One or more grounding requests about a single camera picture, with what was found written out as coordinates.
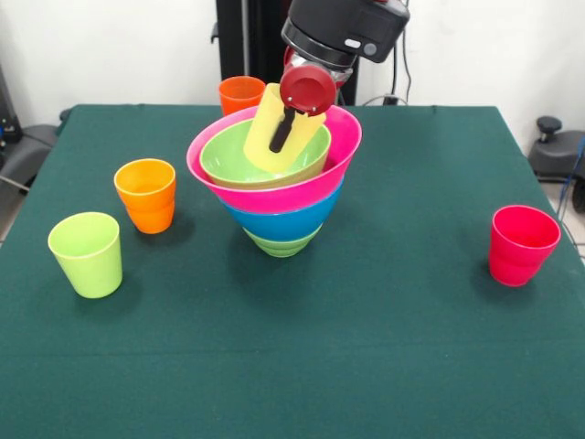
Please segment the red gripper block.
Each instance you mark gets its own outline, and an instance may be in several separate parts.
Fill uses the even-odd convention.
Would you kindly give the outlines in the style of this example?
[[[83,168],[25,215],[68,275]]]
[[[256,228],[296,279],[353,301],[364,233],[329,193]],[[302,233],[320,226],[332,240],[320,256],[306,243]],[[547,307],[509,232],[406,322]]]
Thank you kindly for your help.
[[[280,96],[285,106],[284,117],[278,123],[269,149],[280,153],[292,130],[296,111],[318,115],[335,102],[337,84],[330,70],[305,59],[292,48],[284,51],[284,70],[280,81]]]

